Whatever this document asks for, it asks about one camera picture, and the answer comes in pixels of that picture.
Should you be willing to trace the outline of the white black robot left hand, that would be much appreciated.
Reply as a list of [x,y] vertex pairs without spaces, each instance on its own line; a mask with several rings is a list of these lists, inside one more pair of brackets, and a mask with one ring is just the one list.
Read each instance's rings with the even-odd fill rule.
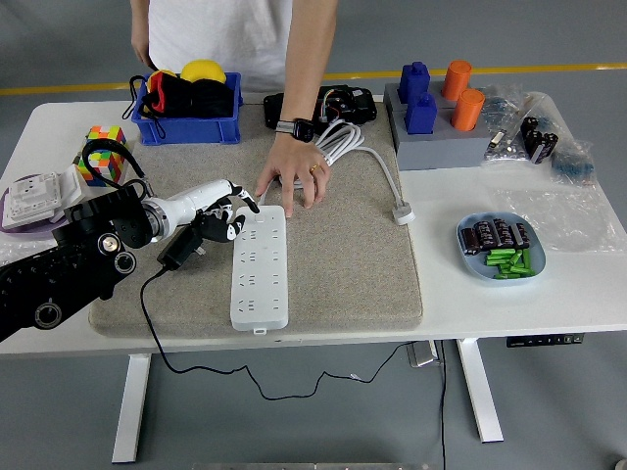
[[180,225],[190,223],[198,211],[204,211],[218,200],[236,196],[244,201],[253,213],[260,208],[254,198],[242,187],[228,179],[218,179],[182,191],[167,199],[157,197],[145,201],[156,208],[158,229],[153,235],[155,242],[169,238]]

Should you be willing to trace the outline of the person's left hand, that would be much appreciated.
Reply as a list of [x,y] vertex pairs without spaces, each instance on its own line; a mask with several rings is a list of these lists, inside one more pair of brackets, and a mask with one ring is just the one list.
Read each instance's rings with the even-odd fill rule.
[[331,170],[314,143],[277,132],[258,177],[256,195],[260,196],[276,176],[282,179],[282,207],[289,218],[294,210],[295,181],[301,182],[303,206],[310,209],[324,199]]

